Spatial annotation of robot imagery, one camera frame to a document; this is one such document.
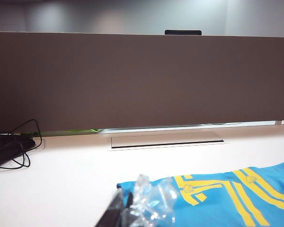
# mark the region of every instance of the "clear plastic wrap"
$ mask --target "clear plastic wrap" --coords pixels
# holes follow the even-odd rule
[[[134,187],[133,204],[122,212],[122,227],[172,227],[176,222],[173,206],[178,191],[166,178],[152,186],[140,175]]]

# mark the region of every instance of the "black item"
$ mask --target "black item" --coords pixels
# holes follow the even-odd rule
[[[120,214],[123,209],[123,193],[122,189],[118,189],[115,197],[95,227],[120,227]]]
[[[95,227],[121,227],[130,226],[137,217],[131,215],[128,210],[133,210],[130,206],[133,204],[133,194],[128,194],[126,206],[123,206],[123,192],[122,189],[117,189],[117,193],[109,204],[107,210],[104,212],[100,221]]]
[[[166,35],[202,35],[201,30],[165,30]]]
[[[0,166],[24,155],[36,143],[31,137],[20,135],[0,135]]]
[[[26,125],[29,122],[35,122],[36,127],[38,129],[38,134],[40,137],[40,143],[39,145],[35,146],[36,143],[33,141],[33,139],[26,135],[14,135],[14,132],[21,128],[23,125]],[[13,129],[8,134],[0,134],[0,169],[7,169],[7,170],[13,170],[13,169],[20,169],[22,167],[29,167],[30,166],[30,159],[27,155],[27,152],[33,149],[36,149],[37,147],[41,146],[42,144],[42,136],[39,129],[39,125],[37,120],[31,119],[29,121],[24,122],[20,126]],[[22,156],[23,161],[22,163],[15,160],[15,158]],[[28,159],[28,164],[25,165],[25,157]],[[18,167],[1,167],[2,164],[13,160],[15,163],[17,163]]]

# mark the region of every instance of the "yellow stripe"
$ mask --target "yellow stripe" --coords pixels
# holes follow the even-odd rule
[[[246,180],[246,176],[240,171],[236,170],[233,171],[233,173],[250,189],[252,190],[255,194],[257,194],[261,199],[264,201],[273,204],[277,206],[280,209],[284,210],[284,202],[275,200],[271,197],[269,197],[261,188],[259,188],[256,184],[254,183],[248,183]]]
[[[180,191],[180,193],[181,193],[183,199],[184,199],[186,202],[188,202],[189,204],[191,204],[191,205],[193,205],[193,206],[199,204],[199,202],[198,202],[197,200],[195,200],[193,197],[191,197],[191,194],[185,193],[185,192],[182,191],[182,190]]]
[[[224,183],[226,181],[219,181],[219,180],[208,180],[208,181],[184,181],[182,176],[174,176],[175,181],[177,182],[178,188],[183,188],[184,185],[190,184],[193,187],[198,186],[207,186],[215,183]]]
[[[198,198],[198,200],[200,200],[201,202],[203,202],[204,200],[207,199],[206,195],[204,195],[203,193],[197,194],[197,195],[195,195],[195,196],[196,196],[196,197]]]
[[[201,187],[198,187],[198,188],[194,188],[193,194],[203,192],[203,191],[211,189],[211,188],[222,188],[222,184],[218,183],[218,184],[212,184],[212,185],[208,185],[208,186],[201,186]]]
[[[262,226],[270,226],[269,223],[263,217],[262,213],[254,206],[250,198],[247,196],[242,185],[236,182],[233,182],[233,184],[235,185],[235,188],[237,189],[237,192],[239,193],[246,207],[252,213],[252,215],[255,217],[258,223]]]
[[[192,178],[193,178],[192,175],[184,175],[184,177],[185,177],[186,179],[192,179]]]
[[[242,203],[240,202],[239,198],[237,197],[234,189],[231,186],[231,183],[225,182],[224,185],[225,185],[225,188],[226,188],[228,194],[230,195],[233,203],[235,204],[238,213],[242,216],[245,225],[250,226],[250,227],[256,226],[256,224],[252,220],[250,214],[244,209]]]
[[[257,179],[257,182],[271,194],[272,196],[276,197],[277,199],[284,200],[284,194],[277,192],[269,183],[267,183],[260,175],[252,171],[251,169],[243,169],[245,173],[250,176],[254,176]]]
[[[239,198],[237,197],[234,189],[231,186],[231,183],[229,181],[219,181],[219,180],[208,180],[208,181],[184,181],[183,178],[181,176],[174,176],[178,188],[184,188],[185,185],[189,184],[192,187],[196,187],[196,186],[204,186],[208,187],[208,189],[210,188],[209,186],[212,187],[219,187],[219,184],[223,184],[229,194],[229,196],[231,197],[238,213],[242,216],[243,221],[245,223],[246,226],[248,227],[254,227],[256,226],[254,221],[252,220],[250,214],[244,209],[243,205],[241,204]],[[192,205],[197,205],[199,204],[198,201],[196,201],[191,194],[195,193],[196,190],[198,190],[198,188],[194,189],[192,191],[192,193],[185,193],[183,190],[181,190],[181,195],[183,196],[184,200],[186,202],[188,202],[189,204]]]

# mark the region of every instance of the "brown partition panel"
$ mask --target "brown partition panel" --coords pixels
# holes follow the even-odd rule
[[[31,118],[42,131],[284,120],[284,38],[0,32],[0,131]]]

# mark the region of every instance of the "white desk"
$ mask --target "white desk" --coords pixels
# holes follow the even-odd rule
[[[110,150],[111,135],[46,137],[30,168],[0,173],[0,227],[93,227],[116,183],[227,172],[284,162],[284,125],[127,133],[212,131],[225,144]]]

